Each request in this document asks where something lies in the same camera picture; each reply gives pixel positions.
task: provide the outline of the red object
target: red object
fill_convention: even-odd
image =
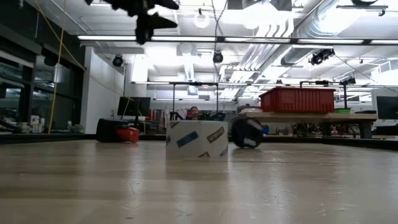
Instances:
[[[116,130],[116,135],[120,141],[138,142],[139,130],[136,128],[123,128]]]
[[[333,113],[335,90],[275,87],[261,94],[261,109],[276,113]]]

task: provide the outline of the wheel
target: wheel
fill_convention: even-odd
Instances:
[[[236,146],[254,149],[262,141],[261,123],[256,119],[239,119],[232,124],[231,135]]]

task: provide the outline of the yellow cable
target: yellow cable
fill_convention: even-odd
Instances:
[[[65,44],[63,44],[63,42],[61,42],[61,39],[59,38],[58,34],[56,33],[56,31],[55,31],[55,30],[53,29],[53,27],[51,26],[51,23],[49,22],[49,20],[46,18],[43,9],[40,7],[40,5],[39,5],[39,3],[37,2],[37,0],[35,0],[35,2],[36,2],[37,8],[39,9],[41,15],[42,15],[43,18],[44,18],[44,21],[45,21],[45,22],[47,23],[47,25],[50,27],[52,33],[53,33],[54,36],[58,39],[58,41],[60,42],[60,44],[62,44],[63,48],[67,51],[68,55],[76,62],[76,64],[77,64],[84,72],[87,72],[86,68],[85,68],[84,66],[82,66],[82,65],[76,60],[76,58],[72,55],[72,53],[70,53],[70,51],[68,50],[67,46],[65,46]],[[106,85],[104,85],[104,84],[102,84],[100,81],[98,81],[96,78],[94,78],[93,76],[90,75],[90,78],[92,78],[94,81],[96,81],[96,82],[97,82],[98,84],[100,84],[101,86],[103,86],[103,87],[107,88],[108,90],[114,92],[115,94],[117,94],[117,95],[119,95],[119,96],[122,96],[122,94],[116,93],[116,89],[115,89],[115,90],[110,89],[109,87],[107,87]]]
[[[54,98],[52,99],[52,108],[51,108],[51,117],[50,117],[50,126],[49,126],[49,134],[51,134],[51,127],[52,127],[52,119],[54,116],[54,108],[55,108],[55,100],[57,99],[57,78],[58,78],[58,71],[60,69],[61,63],[61,53],[62,53],[62,42],[63,42],[63,33],[65,31],[65,17],[67,11],[67,0],[63,0],[63,21],[62,21],[62,30],[61,30],[61,39],[60,39],[60,50],[58,51],[58,63],[57,69],[55,70],[55,85],[54,85]]]

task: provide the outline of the red plastic crate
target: red plastic crate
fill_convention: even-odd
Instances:
[[[260,95],[261,109],[276,113],[333,113],[334,90],[275,87]]]

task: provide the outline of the desk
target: desk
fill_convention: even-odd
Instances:
[[[256,118],[261,124],[265,123],[320,123],[323,125],[323,135],[330,136],[331,124],[358,124],[362,139],[371,139],[372,123],[377,120],[376,114],[310,114],[310,113],[244,113],[235,119]]]

